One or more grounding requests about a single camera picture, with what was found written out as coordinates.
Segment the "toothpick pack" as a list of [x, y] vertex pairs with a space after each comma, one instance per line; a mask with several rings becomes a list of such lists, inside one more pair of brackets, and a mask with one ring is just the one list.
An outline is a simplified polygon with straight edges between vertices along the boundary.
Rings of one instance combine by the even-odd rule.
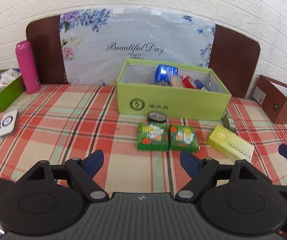
[[182, 83], [182, 78], [178, 77], [176, 75], [170, 75], [169, 76], [169, 83], [171, 87], [176, 87], [176, 88], [184, 88], [185, 86]]

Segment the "blue plastic box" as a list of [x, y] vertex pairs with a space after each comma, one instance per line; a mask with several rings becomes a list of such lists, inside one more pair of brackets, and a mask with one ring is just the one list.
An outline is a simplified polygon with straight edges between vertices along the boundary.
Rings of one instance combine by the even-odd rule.
[[178, 75], [178, 68], [174, 66], [159, 64], [155, 71], [154, 83], [160, 80], [165, 80], [169, 82], [170, 75]]

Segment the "green soap pack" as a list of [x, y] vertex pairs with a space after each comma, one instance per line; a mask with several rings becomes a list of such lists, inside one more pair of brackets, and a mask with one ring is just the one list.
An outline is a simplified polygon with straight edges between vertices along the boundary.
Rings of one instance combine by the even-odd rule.
[[191, 126], [169, 126], [169, 149], [195, 153], [200, 149], [197, 130]]
[[167, 151], [168, 126], [159, 122], [140, 122], [137, 149], [143, 151]]

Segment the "yellow medicine box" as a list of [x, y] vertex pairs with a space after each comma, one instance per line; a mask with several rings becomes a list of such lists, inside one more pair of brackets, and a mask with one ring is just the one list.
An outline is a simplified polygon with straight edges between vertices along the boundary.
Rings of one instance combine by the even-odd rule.
[[254, 153], [254, 145], [221, 125], [214, 128], [207, 144], [232, 161], [246, 160], [251, 162]]

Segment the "plaid red bedsheet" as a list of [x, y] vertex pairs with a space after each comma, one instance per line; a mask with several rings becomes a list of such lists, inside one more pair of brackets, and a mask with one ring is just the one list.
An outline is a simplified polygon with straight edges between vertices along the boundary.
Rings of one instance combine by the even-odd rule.
[[[19, 118], [15, 133], [0, 138], [0, 177], [17, 180], [39, 160], [62, 164], [102, 150], [95, 181], [108, 193], [175, 193], [190, 179], [178, 152], [137, 149], [144, 117], [119, 114], [114, 87], [47, 85], [22, 94], [11, 108]], [[252, 164], [273, 183], [287, 185], [287, 159], [278, 153], [287, 144], [287, 125], [273, 124], [252, 100], [232, 98], [227, 111], [238, 135], [254, 145]]]

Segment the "brown cardboard box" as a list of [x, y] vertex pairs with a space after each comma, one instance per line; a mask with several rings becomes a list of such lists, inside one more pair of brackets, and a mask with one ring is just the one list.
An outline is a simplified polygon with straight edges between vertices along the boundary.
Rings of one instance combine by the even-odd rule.
[[274, 124], [287, 124], [287, 85], [261, 75], [252, 97]]

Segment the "small olive green box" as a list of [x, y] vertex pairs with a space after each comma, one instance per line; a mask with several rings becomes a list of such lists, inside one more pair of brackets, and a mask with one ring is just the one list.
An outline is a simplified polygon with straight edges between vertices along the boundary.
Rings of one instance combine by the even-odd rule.
[[232, 115], [229, 113], [225, 113], [222, 118], [223, 125], [226, 129], [230, 130], [233, 133], [236, 133], [236, 124], [232, 118]]

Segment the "black tape roll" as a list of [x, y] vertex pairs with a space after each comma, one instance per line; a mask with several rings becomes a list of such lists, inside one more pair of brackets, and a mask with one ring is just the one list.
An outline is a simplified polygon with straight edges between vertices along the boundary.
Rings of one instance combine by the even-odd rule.
[[163, 115], [160, 112], [152, 111], [152, 112], [148, 113], [147, 121], [148, 122], [165, 123], [165, 122], [167, 122], [167, 116]]

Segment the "blue packet under glove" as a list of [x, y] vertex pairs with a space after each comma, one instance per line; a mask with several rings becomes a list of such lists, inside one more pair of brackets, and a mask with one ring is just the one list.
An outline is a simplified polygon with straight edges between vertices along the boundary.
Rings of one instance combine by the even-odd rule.
[[208, 89], [203, 85], [202, 82], [199, 81], [199, 79], [196, 79], [196, 80], [194, 81], [194, 83], [195, 83], [197, 89], [208, 91]]

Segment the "red white small box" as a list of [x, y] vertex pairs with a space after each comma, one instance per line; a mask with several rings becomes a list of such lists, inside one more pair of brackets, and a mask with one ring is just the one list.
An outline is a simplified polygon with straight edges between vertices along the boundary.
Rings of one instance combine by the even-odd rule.
[[184, 76], [182, 78], [182, 84], [184, 85], [185, 88], [197, 89], [194, 80], [190, 76]]

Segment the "steel wool scrubber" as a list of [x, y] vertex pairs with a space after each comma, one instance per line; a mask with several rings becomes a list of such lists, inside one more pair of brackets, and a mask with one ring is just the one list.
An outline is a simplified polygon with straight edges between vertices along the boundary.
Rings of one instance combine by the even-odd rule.
[[158, 82], [155, 83], [156, 85], [158, 86], [170, 86], [170, 83], [168, 81], [165, 81], [165, 80], [160, 80]]

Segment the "pink thermos bottle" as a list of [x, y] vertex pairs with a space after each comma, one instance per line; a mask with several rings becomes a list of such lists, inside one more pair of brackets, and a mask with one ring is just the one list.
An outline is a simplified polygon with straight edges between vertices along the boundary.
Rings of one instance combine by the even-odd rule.
[[31, 43], [28, 40], [19, 42], [16, 45], [15, 52], [26, 91], [30, 94], [39, 91], [41, 84], [37, 74]]

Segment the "dark green tray box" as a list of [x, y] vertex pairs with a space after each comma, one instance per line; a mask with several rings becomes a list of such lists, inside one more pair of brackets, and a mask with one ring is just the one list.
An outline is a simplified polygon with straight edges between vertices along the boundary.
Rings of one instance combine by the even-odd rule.
[[0, 112], [7, 110], [25, 91], [26, 88], [18, 70], [0, 70]]

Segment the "dark brown wooden headboard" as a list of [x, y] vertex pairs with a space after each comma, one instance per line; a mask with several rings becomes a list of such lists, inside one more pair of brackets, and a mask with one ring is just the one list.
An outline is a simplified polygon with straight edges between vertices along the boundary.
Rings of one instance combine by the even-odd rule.
[[[31, 43], [37, 74], [42, 84], [68, 83], [61, 55], [59, 22], [60, 17], [57, 15], [32, 21], [26, 26], [26, 38]], [[218, 24], [210, 68], [232, 96], [245, 98], [260, 52], [261, 47], [257, 41]]]

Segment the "floral Beautiful Day pillow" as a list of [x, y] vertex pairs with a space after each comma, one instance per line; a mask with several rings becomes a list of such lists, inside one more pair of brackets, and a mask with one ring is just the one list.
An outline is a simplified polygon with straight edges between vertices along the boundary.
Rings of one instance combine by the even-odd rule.
[[67, 80], [113, 85], [125, 59], [208, 67], [216, 24], [148, 8], [83, 9], [60, 15]]

